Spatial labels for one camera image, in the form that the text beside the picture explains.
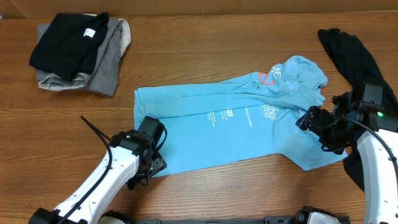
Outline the black garment on right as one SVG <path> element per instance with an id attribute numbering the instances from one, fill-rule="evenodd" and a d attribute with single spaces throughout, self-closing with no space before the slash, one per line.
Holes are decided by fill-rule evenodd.
<path id="1" fill-rule="evenodd" d="M 318 30 L 318 38 L 337 70 L 352 85 L 351 91 L 333 96 L 331 114 L 341 120 L 337 124 L 338 139 L 354 148 L 343 160 L 345 171 L 364 189 L 357 141 L 367 129 L 397 131 L 397 98 L 374 57 L 355 35 L 332 28 Z"/>

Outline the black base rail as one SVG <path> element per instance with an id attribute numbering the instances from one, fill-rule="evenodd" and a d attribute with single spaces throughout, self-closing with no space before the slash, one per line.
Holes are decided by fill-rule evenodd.
<path id="1" fill-rule="evenodd" d="M 213 219 L 213 220 L 136 220 L 133 224 L 293 224 L 293 215 L 268 216 L 264 218 L 248 219 Z"/>

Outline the light blue t-shirt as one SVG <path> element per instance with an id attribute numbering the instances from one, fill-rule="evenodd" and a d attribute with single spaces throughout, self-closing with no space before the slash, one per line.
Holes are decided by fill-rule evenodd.
<path id="1" fill-rule="evenodd" d="M 295 55 L 267 73 L 219 83 L 142 87 L 134 92 L 134 124 L 146 116 L 165 125 L 161 175 L 179 174 L 271 154 L 303 170 L 342 160 L 322 151 L 317 135 L 296 122 L 321 106 L 327 77 L 316 63 Z"/>

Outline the folded black garment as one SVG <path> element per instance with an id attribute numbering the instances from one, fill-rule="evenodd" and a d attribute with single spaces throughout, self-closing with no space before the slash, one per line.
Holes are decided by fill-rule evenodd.
<path id="1" fill-rule="evenodd" d="M 58 13 L 35 46 L 29 65 L 70 81 L 92 73 L 108 31 L 107 12 L 97 16 Z"/>

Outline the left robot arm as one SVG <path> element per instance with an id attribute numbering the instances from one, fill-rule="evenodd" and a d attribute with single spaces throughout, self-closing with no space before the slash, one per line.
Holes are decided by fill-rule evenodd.
<path id="1" fill-rule="evenodd" d="M 108 137 L 93 124 L 106 154 L 80 187 L 53 210 L 39 208 L 29 224 L 133 223 L 127 215 L 108 210 L 123 186 L 133 190 L 167 167 L 159 151 L 167 138 L 165 126 L 146 116 L 138 129 Z"/>

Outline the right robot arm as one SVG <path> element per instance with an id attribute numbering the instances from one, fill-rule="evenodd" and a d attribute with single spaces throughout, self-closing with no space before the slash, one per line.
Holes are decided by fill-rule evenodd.
<path id="1" fill-rule="evenodd" d="M 354 85 L 332 98 L 332 112 L 311 106 L 296 122 L 319 137 L 325 152 L 356 147 L 363 168 L 365 223 L 397 223 L 397 113 L 384 109 L 382 94 L 379 85 Z"/>

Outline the folded grey garment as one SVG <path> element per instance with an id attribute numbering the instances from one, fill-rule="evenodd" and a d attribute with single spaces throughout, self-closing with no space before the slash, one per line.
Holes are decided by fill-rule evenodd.
<path id="1" fill-rule="evenodd" d="M 71 81 L 54 73 L 35 69 L 41 89 L 63 91 L 85 89 L 106 96 L 114 96 L 119 81 L 120 61 L 131 43 L 131 30 L 125 19 L 110 19 L 105 40 L 98 48 L 93 73 L 77 73 Z"/>

